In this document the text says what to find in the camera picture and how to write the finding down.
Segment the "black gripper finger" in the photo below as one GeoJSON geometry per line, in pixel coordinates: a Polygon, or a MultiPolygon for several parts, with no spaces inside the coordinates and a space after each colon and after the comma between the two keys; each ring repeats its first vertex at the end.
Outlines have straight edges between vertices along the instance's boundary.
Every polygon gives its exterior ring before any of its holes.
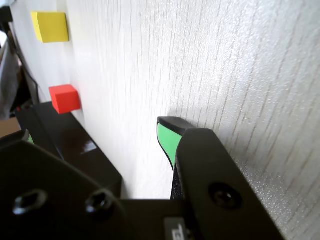
{"type": "Polygon", "coordinates": [[[0,140],[1,239],[130,239],[108,190],[25,136],[21,130],[0,140]]]}
{"type": "Polygon", "coordinates": [[[180,180],[189,229],[196,240],[281,240],[283,235],[217,135],[186,120],[160,116],[157,128],[177,135],[158,143],[180,180]]]}

